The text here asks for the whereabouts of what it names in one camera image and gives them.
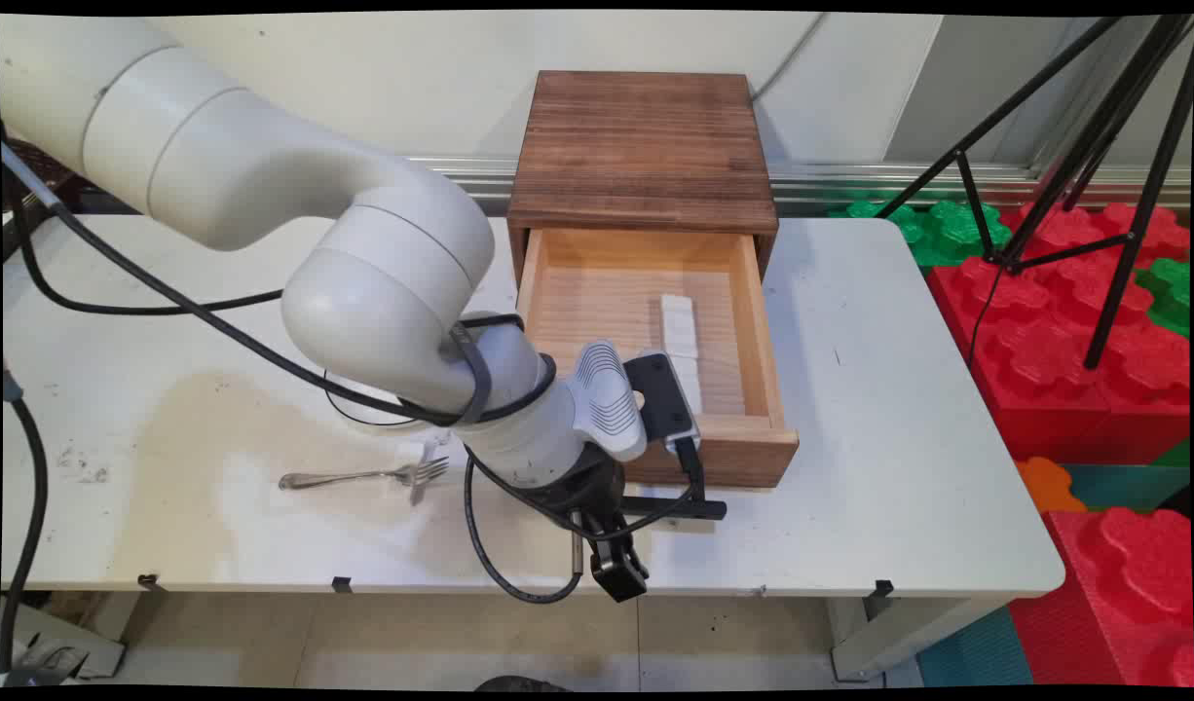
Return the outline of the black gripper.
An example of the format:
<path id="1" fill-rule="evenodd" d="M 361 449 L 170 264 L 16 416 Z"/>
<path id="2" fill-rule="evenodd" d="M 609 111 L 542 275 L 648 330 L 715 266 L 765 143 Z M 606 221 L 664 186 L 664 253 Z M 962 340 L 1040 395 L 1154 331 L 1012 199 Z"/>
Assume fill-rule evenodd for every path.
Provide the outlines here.
<path id="1" fill-rule="evenodd" d="M 647 570 L 630 558 L 632 536 L 607 539 L 627 528 L 622 510 L 624 469 L 602 453 L 584 453 L 576 469 L 534 491 L 534 503 L 580 531 L 589 549 L 589 572 L 602 574 L 602 589 L 616 603 L 647 594 Z"/>

